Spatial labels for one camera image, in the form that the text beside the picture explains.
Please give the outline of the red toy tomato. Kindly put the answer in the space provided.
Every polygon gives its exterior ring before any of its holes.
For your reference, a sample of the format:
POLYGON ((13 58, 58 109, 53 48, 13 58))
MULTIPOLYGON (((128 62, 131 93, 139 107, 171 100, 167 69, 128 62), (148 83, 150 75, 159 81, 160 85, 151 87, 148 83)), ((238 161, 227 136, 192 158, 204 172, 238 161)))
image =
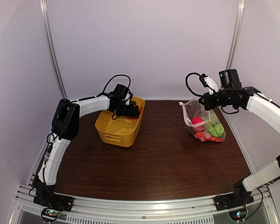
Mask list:
POLYGON ((129 119, 132 119, 132 120, 134 120, 134 119, 139 119, 139 117, 140 117, 140 112, 133 112, 133 113, 131 114, 131 116, 128 116, 128 118, 129 118, 129 119))

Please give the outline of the clear zip top bag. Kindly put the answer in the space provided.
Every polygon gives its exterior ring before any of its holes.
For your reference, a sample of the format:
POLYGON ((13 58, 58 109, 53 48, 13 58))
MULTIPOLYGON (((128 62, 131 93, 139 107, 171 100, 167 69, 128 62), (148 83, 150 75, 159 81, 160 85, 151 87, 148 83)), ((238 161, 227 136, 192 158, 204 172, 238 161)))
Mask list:
POLYGON ((213 110, 205 110, 197 98, 186 103, 179 102, 179 105, 182 107, 184 123, 196 139, 201 142, 224 142, 225 128, 213 110))

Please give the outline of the magenta toy fruit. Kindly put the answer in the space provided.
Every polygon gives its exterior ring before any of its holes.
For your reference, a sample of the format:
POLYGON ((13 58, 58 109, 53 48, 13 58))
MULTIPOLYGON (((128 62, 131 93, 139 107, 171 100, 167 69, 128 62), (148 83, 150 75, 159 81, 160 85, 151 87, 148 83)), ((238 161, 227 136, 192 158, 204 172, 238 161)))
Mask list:
POLYGON ((192 124, 195 126, 193 127, 193 130, 195 133, 197 132, 202 132, 204 130, 204 120, 200 117, 194 117, 192 120, 191 120, 192 124))

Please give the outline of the green toy apple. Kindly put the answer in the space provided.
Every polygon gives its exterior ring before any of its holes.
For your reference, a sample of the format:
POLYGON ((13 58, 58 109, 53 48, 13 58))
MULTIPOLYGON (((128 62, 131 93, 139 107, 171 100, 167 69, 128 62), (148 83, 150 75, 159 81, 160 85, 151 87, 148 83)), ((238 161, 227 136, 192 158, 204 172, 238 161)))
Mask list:
POLYGON ((214 126, 211 125, 208 132, 213 137, 221 138, 225 132, 225 129, 221 124, 216 124, 214 126))

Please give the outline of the orange toy carrot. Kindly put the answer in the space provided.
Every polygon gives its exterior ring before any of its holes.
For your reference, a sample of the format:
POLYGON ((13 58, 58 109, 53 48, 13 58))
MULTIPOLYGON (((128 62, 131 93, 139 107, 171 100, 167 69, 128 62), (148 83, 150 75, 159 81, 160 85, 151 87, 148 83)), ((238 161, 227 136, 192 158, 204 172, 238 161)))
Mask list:
POLYGON ((210 135, 208 132, 197 132, 194 135, 194 137, 197 138, 198 140, 200 140, 201 142, 204 142, 204 141, 223 142, 223 140, 221 138, 214 137, 214 136, 210 135))

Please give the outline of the green toy guava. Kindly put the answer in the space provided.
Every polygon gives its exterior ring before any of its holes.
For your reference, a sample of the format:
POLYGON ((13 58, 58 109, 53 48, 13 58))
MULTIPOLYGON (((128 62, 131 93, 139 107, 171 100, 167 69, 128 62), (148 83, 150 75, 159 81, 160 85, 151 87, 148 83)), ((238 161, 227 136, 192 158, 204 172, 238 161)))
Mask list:
POLYGON ((218 118, 216 114, 211 113, 210 115, 203 117, 204 121, 207 123, 204 125, 205 129, 209 129, 211 126, 214 126, 218 123, 218 118))

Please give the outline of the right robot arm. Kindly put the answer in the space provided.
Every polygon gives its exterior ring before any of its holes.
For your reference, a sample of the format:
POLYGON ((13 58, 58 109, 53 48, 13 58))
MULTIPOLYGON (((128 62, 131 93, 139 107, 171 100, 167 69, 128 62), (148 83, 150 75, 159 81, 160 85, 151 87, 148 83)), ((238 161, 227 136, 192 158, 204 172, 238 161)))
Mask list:
MULTIPOLYGON (((243 109, 264 122, 264 127, 271 129, 271 133, 280 137, 280 106, 265 96, 253 86, 243 87, 236 69, 219 72, 221 84, 209 76, 202 74, 200 81, 208 92, 199 98, 205 110, 217 107, 231 106, 238 111, 243 109)), ((270 163, 261 167, 234 185, 234 192, 230 195, 230 202, 240 206, 259 187, 273 183, 280 179, 280 154, 270 163)))

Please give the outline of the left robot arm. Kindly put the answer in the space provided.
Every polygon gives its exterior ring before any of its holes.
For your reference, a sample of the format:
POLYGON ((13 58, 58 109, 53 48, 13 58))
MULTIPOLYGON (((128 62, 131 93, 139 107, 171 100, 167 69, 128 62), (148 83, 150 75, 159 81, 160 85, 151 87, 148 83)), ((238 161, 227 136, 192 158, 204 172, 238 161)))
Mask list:
POLYGON ((43 164, 33 181, 39 198, 47 207, 54 207, 58 198, 53 194, 63 155, 80 128, 80 118, 100 112, 95 128, 104 143, 120 147, 134 144, 143 120, 145 101, 135 97, 129 88, 118 84, 114 91, 77 100, 61 99, 47 137, 48 147, 43 164))

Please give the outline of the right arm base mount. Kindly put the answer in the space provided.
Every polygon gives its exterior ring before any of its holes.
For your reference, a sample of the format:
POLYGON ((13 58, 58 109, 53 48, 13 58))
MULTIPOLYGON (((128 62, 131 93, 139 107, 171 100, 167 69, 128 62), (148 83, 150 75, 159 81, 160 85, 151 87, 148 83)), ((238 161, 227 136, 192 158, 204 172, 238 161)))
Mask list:
POLYGON ((231 220, 236 222, 244 222, 248 219, 247 205, 254 202, 252 192, 245 189, 242 181, 234 184, 233 192, 225 195, 217 194, 213 200, 217 211, 232 210, 240 207, 238 210, 228 212, 231 220))

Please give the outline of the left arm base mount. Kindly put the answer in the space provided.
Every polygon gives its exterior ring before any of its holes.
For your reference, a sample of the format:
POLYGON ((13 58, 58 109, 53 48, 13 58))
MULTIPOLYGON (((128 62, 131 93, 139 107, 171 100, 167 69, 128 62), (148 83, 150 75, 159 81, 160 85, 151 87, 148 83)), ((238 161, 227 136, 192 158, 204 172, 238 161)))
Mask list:
POLYGON ((62 212, 71 212, 74 198, 56 194, 47 186, 33 186, 29 191, 33 203, 42 206, 41 219, 46 223, 55 222, 62 212))

